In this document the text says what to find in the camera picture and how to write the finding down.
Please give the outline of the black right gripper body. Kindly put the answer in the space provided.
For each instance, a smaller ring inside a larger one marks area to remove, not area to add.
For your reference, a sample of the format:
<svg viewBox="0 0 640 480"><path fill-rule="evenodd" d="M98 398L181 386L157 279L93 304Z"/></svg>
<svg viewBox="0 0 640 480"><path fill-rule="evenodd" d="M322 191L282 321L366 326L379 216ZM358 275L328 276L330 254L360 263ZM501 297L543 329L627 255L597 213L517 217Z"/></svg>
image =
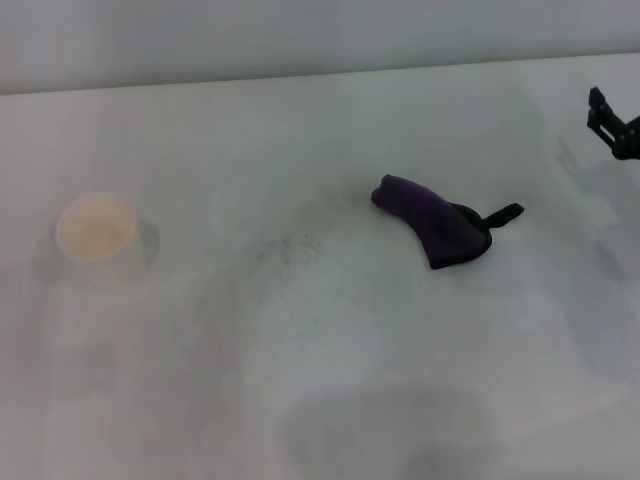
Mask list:
<svg viewBox="0 0 640 480"><path fill-rule="evenodd" d="M612 154L617 160L639 160L639 118L625 124L616 136Z"/></svg>

